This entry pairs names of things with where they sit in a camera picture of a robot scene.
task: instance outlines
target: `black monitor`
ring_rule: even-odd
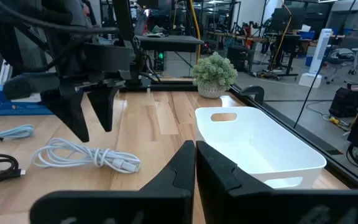
[[[289,30],[302,29],[306,17],[306,8],[290,8],[292,14]],[[271,28],[275,31],[284,31],[290,20],[290,13],[286,9],[275,9]]]

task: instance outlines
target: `plant pot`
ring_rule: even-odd
[[[211,85],[198,85],[198,93],[208,99],[216,99],[223,95],[226,91],[224,87],[214,83]]]

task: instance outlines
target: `tissue box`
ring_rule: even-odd
[[[0,116],[53,114],[45,106],[39,105],[40,101],[41,97],[38,93],[23,99],[7,100],[0,85]]]

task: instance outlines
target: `gray floor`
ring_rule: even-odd
[[[313,50],[313,48],[310,49],[308,52],[309,56],[313,56]],[[187,61],[190,61],[189,53],[180,53],[180,55]],[[195,58],[195,54],[192,54],[192,65],[195,64]],[[264,59],[265,62],[268,60],[268,57],[264,57],[260,53],[257,53],[255,58],[257,60]],[[309,67],[306,67],[305,62],[305,58],[294,59],[292,73],[298,73],[301,75],[302,73],[307,72]],[[265,65],[254,65],[253,71],[256,72],[265,67]],[[307,104],[313,103],[316,100],[332,100],[338,88],[340,86],[346,86],[344,80],[350,83],[358,83],[358,71],[356,75],[348,75],[348,70],[349,68],[343,68],[342,70],[339,70],[339,78],[335,79],[335,81],[330,85],[327,85],[325,80],[323,80],[319,88],[312,89]],[[321,74],[326,76],[332,74],[333,71],[333,68],[326,67],[321,70]],[[178,57],[175,53],[168,52],[167,69],[165,74],[169,74],[171,77],[188,76],[190,74],[189,66],[185,62],[181,61],[181,58]],[[267,101],[267,103],[272,108],[281,112],[291,120],[296,121],[301,111],[303,101],[306,99],[307,93],[309,91],[308,87],[298,85],[298,81],[299,79],[295,81],[293,77],[283,77],[280,81],[258,79],[246,73],[239,72],[236,84],[242,88],[250,85],[259,85],[263,87],[265,90],[265,101]],[[323,101],[310,105],[310,108],[323,114],[329,114],[328,109],[330,106],[330,101]],[[352,118],[344,119],[344,121],[350,123]],[[324,120],[320,114],[304,109],[299,125],[317,135],[319,138],[326,141],[328,144],[332,145],[342,153],[346,153],[349,142],[346,140],[347,137],[343,136],[345,132],[339,129],[337,126],[331,124],[329,121]],[[334,158],[358,175],[358,168],[350,164],[345,155],[334,156]]]

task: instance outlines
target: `potted plant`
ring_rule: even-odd
[[[234,84],[237,70],[227,58],[217,52],[208,58],[200,59],[191,71],[198,93],[205,98],[219,98],[230,85]]]

